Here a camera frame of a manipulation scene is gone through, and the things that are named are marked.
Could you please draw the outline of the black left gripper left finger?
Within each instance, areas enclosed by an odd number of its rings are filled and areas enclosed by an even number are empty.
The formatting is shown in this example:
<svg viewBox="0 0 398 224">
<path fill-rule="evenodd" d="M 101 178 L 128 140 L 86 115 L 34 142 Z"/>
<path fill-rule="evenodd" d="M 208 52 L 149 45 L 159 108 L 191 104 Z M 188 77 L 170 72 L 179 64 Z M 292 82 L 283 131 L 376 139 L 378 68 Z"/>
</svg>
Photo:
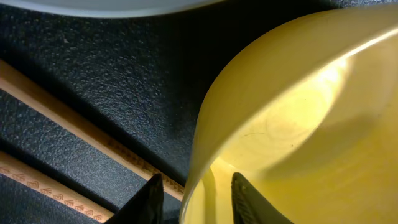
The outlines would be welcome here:
<svg viewBox="0 0 398 224">
<path fill-rule="evenodd" d="M 105 224 L 162 224 L 163 202 L 162 176 L 155 174 Z"/>
</svg>

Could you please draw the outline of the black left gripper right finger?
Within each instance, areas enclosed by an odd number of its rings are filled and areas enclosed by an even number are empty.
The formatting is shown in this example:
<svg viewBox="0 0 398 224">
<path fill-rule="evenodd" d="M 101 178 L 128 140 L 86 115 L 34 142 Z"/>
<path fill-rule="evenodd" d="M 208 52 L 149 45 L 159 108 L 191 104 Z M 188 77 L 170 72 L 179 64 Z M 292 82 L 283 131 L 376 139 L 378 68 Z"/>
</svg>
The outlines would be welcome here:
<svg viewBox="0 0 398 224">
<path fill-rule="evenodd" d="M 231 181 L 234 224 L 292 224 L 239 172 Z"/>
</svg>

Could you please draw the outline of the yellow plastic bowl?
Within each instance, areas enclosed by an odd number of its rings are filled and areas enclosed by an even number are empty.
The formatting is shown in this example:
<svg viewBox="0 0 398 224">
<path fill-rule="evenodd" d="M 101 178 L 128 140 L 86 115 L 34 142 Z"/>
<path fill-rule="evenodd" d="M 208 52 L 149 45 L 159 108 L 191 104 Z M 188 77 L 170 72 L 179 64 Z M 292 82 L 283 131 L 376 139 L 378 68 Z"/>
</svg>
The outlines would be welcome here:
<svg viewBox="0 0 398 224">
<path fill-rule="evenodd" d="M 249 44 L 198 114 L 181 223 L 234 223 L 241 173 L 292 223 L 397 222 L 397 5 L 316 12 Z"/>
</svg>

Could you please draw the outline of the white round plate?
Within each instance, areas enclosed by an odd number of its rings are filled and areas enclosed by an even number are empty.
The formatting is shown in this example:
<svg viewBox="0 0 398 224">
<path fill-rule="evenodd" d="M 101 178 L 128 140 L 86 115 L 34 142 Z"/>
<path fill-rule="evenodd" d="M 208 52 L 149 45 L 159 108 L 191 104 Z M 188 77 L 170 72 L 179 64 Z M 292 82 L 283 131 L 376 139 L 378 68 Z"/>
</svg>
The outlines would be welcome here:
<svg viewBox="0 0 398 224">
<path fill-rule="evenodd" d="M 51 14 L 89 18 L 131 18 L 170 14 L 222 0 L 1 0 L 1 4 Z"/>
</svg>

